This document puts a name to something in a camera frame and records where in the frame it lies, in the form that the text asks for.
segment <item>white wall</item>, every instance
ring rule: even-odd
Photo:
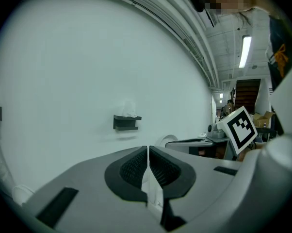
[[[138,131],[116,132],[126,100]],[[211,96],[186,50],[160,24],[114,0],[27,0],[0,34],[0,144],[33,190],[80,161],[196,137]]]
[[[269,81],[268,79],[261,79],[259,92],[255,103],[255,112],[264,115],[266,111],[271,111]]]

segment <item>ceiling light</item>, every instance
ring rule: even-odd
[[[246,64],[246,60],[247,60],[247,56],[248,56],[248,52],[249,52],[249,47],[251,45],[251,40],[252,40],[251,36],[244,36],[243,37],[242,55],[241,55],[241,61],[240,61],[239,68],[243,68]]]

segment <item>orange lace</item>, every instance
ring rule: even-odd
[[[280,49],[274,54],[278,65],[278,70],[280,71],[280,75],[282,78],[284,78],[284,67],[288,62],[288,57],[284,54],[285,50],[285,44],[283,43]]]

